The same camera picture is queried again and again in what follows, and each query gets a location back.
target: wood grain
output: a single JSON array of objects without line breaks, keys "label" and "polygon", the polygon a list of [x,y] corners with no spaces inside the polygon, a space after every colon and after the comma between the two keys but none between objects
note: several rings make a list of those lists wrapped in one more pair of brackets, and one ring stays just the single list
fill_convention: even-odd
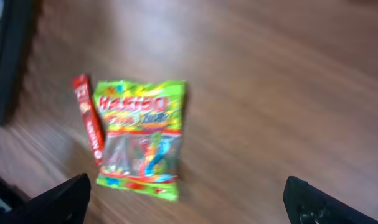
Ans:
[{"label": "wood grain", "polygon": [[93,185],[87,223],[288,223],[289,175],[378,219],[378,1],[46,0],[27,67],[0,175],[31,197],[96,177],[74,76],[189,85],[180,201]]}]

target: red stick packet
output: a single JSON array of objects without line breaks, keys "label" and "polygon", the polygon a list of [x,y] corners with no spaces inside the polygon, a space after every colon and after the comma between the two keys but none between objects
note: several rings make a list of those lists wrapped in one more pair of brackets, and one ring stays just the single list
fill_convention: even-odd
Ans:
[{"label": "red stick packet", "polygon": [[89,78],[86,75],[80,75],[73,80],[73,88],[79,103],[83,123],[88,134],[90,146],[95,156],[96,165],[100,165],[103,160],[104,139],[100,122],[93,107],[92,93],[90,92]]}]

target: gummy candy packet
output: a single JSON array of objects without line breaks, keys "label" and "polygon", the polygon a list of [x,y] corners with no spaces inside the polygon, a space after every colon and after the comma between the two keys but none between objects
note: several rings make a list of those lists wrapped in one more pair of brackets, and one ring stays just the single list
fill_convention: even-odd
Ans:
[{"label": "gummy candy packet", "polygon": [[99,82],[93,94],[108,125],[97,184],[175,201],[184,81]]}]

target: haribo logo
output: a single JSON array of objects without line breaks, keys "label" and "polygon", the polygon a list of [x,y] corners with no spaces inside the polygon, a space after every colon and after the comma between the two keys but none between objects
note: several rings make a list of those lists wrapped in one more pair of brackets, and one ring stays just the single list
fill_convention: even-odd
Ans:
[{"label": "haribo logo", "polygon": [[150,97],[150,96],[130,96],[125,98],[112,98],[101,96],[99,99],[99,108],[101,110],[117,111],[164,111],[168,106],[167,97]]}]

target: red wrapper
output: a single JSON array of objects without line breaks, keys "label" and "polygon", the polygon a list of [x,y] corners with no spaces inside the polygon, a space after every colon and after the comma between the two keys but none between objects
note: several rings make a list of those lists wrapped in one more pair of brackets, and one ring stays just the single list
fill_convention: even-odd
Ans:
[{"label": "red wrapper", "polygon": [[89,78],[86,75],[80,75],[72,83],[96,165],[100,165],[103,160],[104,139],[96,110],[93,107]]}]

